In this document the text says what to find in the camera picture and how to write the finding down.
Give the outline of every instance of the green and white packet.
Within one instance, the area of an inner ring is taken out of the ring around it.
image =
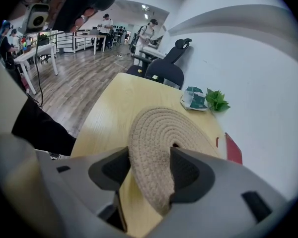
[[[188,86],[181,97],[180,103],[187,110],[193,109],[205,111],[206,109],[208,109],[205,96],[206,95],[200,88]]]

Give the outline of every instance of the woven placemat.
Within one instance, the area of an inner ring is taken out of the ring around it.
[[[219,156],[210,139],[183,114],[153,107],[137,115],[129,136],[130,162],[139,189],[161,215],[168,212],[169,198],[174,192],[171,146]]]

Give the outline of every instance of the chair armrest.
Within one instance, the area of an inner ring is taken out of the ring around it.
[[[150,54],[150,53],[148,53],[148,52],[146,52],[146,51],[139,50],[139,52],[145,54],[146,56],[151,57],[151,59],[152,59],[152,58],[156,58],[156,56],[154,56],[153,54]]]
[[[136,59],[138,59],[138,60],[140,60],[140,61],[142,61],[142,62],[145,62],[145,63],[152,63],[152,60],[149,60],[149,59],[147,59],[147,58],[144,58],[144,57],[141,57],[141,56],[138,56],[138,55],[132,55],[131,56],[132,58],[136,58]]]

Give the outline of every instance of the chair headrest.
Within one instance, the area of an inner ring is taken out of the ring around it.
[[[192,39],[180,39],[180,40],[177,40],[175,42],[175,46],[178,48],[178,49],[184,49],[184,48],[188,48],[190,46],[190,42],[192,42]]]

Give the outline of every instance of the camera lens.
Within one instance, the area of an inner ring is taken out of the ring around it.
[[[43,23],[44,18],[42,16],[39,16],[37,18],[35,18],[35,20],[33,21],[33,25],[34,26],[39,26]]]

